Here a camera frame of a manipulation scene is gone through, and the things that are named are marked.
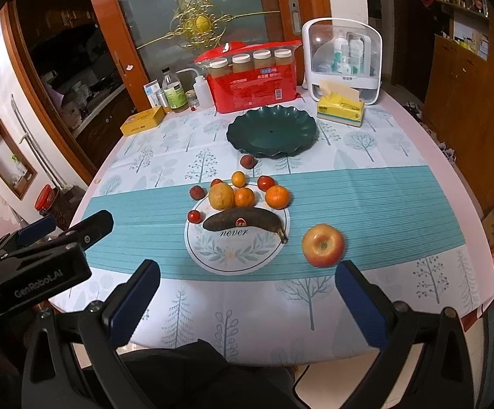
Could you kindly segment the small glass jar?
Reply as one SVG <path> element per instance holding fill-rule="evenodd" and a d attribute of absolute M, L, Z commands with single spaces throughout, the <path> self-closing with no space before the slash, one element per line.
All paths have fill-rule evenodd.
<path fill-rule="evenodd" d="M 199 107 L 199 101 L 194 90 L 188 90 L 185 92 L 187 102 L 192 111 L 195 111 Z"/>

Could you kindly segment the red yellow apple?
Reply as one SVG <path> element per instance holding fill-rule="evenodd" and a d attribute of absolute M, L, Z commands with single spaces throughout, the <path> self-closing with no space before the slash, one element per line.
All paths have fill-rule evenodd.
<path fill-rule="evenodd" d="M 310 265 L 320 269 L 330 268 L 341 261 L 345 238 L 333 226 L 316 224 L 304 234 L 302 251 Z"/>

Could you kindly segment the yellow lemon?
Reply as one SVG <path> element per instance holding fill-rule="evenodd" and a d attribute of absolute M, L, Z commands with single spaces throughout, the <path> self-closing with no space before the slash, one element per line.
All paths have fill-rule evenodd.
<path fill-rule="evenodd" d="M 235 206 L 234 190 L 226 183 L 217 183 L 209 189 L 208 200 L 213 209 L 226 211 Z"/>

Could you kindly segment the large orange mandarin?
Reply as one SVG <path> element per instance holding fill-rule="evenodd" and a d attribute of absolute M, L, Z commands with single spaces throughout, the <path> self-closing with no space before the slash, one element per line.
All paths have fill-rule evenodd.
<path fill-rule="evenodd" d="M 282 210 L 290 203 L 290 192 L 283 186 L 271 186 L 265 192 L 265 202 L 272 209 Z"/>

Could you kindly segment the dark red plum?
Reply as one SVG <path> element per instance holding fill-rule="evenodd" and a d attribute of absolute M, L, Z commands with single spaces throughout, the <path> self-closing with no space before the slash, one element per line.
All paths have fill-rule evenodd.
<path fill-rule="evenodd" d="M 189 190 L 189 195 L 193 200 L 200 200 L 205 197 L 206 191 L 201 186 L 192 186 Z"/>

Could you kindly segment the white blue medicine box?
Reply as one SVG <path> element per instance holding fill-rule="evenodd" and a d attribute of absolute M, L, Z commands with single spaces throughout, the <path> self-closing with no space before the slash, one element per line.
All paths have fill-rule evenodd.
<path fill-rule="evenodd" d="M 170 111 L 166 95 L 157 79 L 144 84 L 143 89 L 151 107 L 160 106 L 165 113 Z"/>

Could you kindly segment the small yellow orange kumquat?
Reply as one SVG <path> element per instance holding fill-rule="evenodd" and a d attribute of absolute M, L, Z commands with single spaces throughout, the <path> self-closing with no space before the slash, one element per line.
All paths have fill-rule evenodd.
<path fill-rule="evenodd" d="M 232 174 L 230 181 L 232 182 L 233 186 L 241 188 L 246 186 L 247 177 L 242 171 L 236 171 Z"/>

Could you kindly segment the overripe dark banana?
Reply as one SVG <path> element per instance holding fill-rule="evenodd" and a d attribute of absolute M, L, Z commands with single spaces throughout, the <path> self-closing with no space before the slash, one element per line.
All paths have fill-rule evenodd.
<path fill-rule="evenodd" d="M 274 212 L 262 208 L 232 208 L 213 214 L 203 222 L 203 228 L 210 232 L 249 226 L 276 233 L 283 244 L 288 242 L 281 218 Z"/>

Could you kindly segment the wooden cabinet right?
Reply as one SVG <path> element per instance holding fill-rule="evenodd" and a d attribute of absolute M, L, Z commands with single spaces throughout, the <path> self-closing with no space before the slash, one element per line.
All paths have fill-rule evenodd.
<path fill-rule="evenodd" d="M 484 213 L 494 208 L 494 8 L 489 9 L 488 57 L 435 38 L 422 110 L 425 124 L 453 149 L 456 164 Z"/>

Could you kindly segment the yellow tissue pack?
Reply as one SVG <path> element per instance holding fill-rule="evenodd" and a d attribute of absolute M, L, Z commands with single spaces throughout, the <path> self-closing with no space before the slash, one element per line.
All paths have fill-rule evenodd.
<path fill-rule="evenodd" d="M 348 126 L 361 126 L 364 101 L 357 90 L 331 80 L 322 80 L 319 87 L 322 95 L 317 103 L 318 117 Z"/>

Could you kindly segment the dark red lychee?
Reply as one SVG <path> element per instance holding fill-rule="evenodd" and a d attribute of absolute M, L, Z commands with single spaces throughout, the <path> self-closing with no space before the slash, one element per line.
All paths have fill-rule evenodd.
<path fill-rule="evenodd" d="M 240 164 L 245 169 L 252 169 L 256 166 L 257 160 L 252 155 L 243 155 L 240 159 Z"/>

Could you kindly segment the wooden glass door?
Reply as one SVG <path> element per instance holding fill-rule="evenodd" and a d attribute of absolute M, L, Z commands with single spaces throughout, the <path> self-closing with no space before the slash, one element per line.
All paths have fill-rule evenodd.
<path fill-rule="evenodd" d="M 170 67 L 189 67 L 206 50 L 232 41 L 300 39 L 303 22 L 330 15 L 330 0 L 91 0 L 111 57 L 135 108 L 144 85 Z"/>

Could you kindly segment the small red cherry tomato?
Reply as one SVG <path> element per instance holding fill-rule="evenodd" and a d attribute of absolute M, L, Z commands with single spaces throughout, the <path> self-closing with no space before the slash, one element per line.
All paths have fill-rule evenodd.
<path fill-rule="evenodd" d="M 200 224 L 203 221 L 203 216 L 200 211 L 191 210 L 187 214 L 187 220 L 191 224 Z"/>

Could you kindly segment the yellow cardboard box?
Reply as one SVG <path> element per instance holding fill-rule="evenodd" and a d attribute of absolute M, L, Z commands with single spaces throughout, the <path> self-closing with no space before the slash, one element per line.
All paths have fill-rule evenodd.
<path fill-rule="evenodd" d="M 137 133 L 155 128 L 160 125 L 165 117 L 164 109 L 158 105 L 140 113 L 129 116 L 120 126 L 124 137 L 130 137 Z"/>

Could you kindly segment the small orange mandarin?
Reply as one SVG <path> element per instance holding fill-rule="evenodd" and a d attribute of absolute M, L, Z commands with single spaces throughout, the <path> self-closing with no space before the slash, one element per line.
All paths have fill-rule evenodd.
<path fill-rule="evenodd" d="M 240 187 L 234 191 L 234 202 L 239 208 L 252 207 L 255 202 L 255 193 L 248 187 Z"/>

